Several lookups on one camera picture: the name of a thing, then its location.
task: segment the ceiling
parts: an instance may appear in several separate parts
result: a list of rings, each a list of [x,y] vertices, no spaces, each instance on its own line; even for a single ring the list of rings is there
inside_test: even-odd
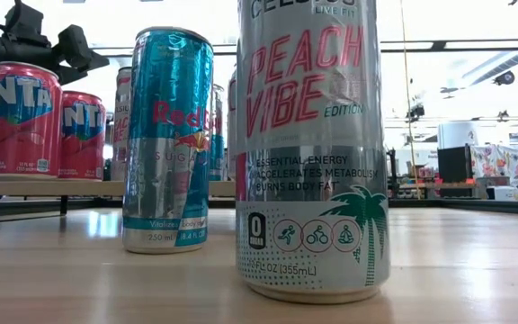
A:
[[[233,44],[238,37],[237,0],[69,0],[78,4],[64,4],[62,0],[23,1],[45,14],[43,33],[51,42],[56,42],[57,34],[69,24],[83,27],[94,48],[132,47],[136,34],[153,25],[191,29],[213,44]],[[406,39],[518,39],[518,4],[510,6],[510,2],[403,0]],[[12,5],[13,0],[0,0],[0,23]],[[400,0],[378,0],[378,13],[380,39],[403,40]],[[411,53],[407,57],[406,76],[404,55],[382,55],[385,125],[399,133],[406,131],[407,77],[413,78],[411,95],[422,97],[425,118],[414,127],[425,138],[436,132],[434,127],[439,122],[491,118],[504,110],[510,116],[518,116],[518,64],[506,66],[505,56],[516,57],[518,51]],[[112,110],[117,69],[128,64],[129,58],[111,58],[110,66],[92,71],[89,77],[66,88],[93,92]],[[216,83],[227,87],[234,64],[234,57],[216,57]],[[516,82],[497,86],[492,79],[484,79],[472,85],[475,78],[497,67],[513,71]],[[517,123],[513,121],[512,125],[516,127]]]

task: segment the can lid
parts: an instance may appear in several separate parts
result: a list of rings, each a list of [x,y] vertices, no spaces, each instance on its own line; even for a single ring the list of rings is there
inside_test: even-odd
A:
[[[135,39],[138,39],[139,36],[143,35],[144,33],[146,32],[153,32],[153,31],[175,31],[175,32],[184,32],[184,33],[187,33],[187,34],[190,34],[192,36],[195,36],[197,37],[198,39],[206,42],[207,44],[209,44],[209,46],[212,47],[211,45],[211,42],[208,41],[205,37],[201,36],[199,33],[195,32],[195,31],[190,31],[188,29],[184,29],[184,28],[181,28],[181,27],[174,27],[174,26],[153,26],[153,27],[147,27],[146,29],[138,32],[137,36],[135,37]]]
[[[99,101],[103,102],[103,100],[101,100],[100,97],[98,97],[97,95],[95,94],[88,94],[88,93],[85,93],[85,92],[82,92],[82,91],[72,91],[72,90],[66,90],[63,92],[63,95],[66,95],[66,94],[73,94],[73,95],[90,95],[92,96],[93,98],[97,98],[99,99]]]
[[[3,62],[0,62],[0,65],[3,65],[3,64],[15,64],[15,65],[21,65],[21,66],[30,67],[30,68],[37,68],[37,69],[39,69],[41,71],[44,71],[44,72],[47,72],[47,73],[51,74],[57,80],[59,80],[59,76],[55,72],[53,72],[51,70],[48,70],[48,69],[46,69],[44,67],[36,66],[35,64],[23,63],[23,62],[17,62],[17,61],[3,61]]]

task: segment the red bull can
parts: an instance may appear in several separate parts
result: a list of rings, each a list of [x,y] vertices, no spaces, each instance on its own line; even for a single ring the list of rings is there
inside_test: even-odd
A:
[[[125,180],[127,141],[130,134],[131,67],[122,67],[117,74],[115,114],[113,116],[112,181]]]
[[[235,179],[235,165],[236,165],[236,140],[237,140],[237,118],[235,115],[235,109],[237,104],[237,66],[233,72],[233,76],[229,80],[228,89],[228,124],[227,124],[227,141],[228,141],[228,176],[231,179]]]
[[[389,277],[374,0],[239,1],[237,268],[289,302]]]
[[[0,63],[0,180],[58,177],[61,86],[42,67]]]
[[[225,166],[225,136],[223,135],[223,103],[225,89],[213,85],[213,105],[208,125],[211,131],[210,181],[222,181]]]
[[[213,49],[199,34],[153,27],[133,52],[123,245],[164,254],[207,239]]]
[[[77,91],[63,93],[59,178],[103,180],[106,118],[99,97]]]

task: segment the red can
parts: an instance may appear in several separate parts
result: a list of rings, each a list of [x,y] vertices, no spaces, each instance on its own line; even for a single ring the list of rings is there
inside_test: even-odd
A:
[[[61,94],[53,72],[0,63],[0,180],[58,177]]]
[[[105,107],[92,94],[63,93],[59,178],[103,180]]]

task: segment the silver can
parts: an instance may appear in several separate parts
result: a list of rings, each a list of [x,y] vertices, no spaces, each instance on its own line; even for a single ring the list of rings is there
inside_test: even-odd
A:
[[[130,135],[131,67],[117,73],[115,114],[113,116],[112,181],[124,181],[127,171],[127,148]]]
[[[390,267],[375,1],[239,5],[238,272],[279,300],[368,298]]]
[[[229,79],[228,88],[228,120],[227,120],[227,152],[228,152],[228,176],[235,179],[236,166],[236,138],[237,138],[237,118],[235,109],[237,106],[237,65],[233,76]]]

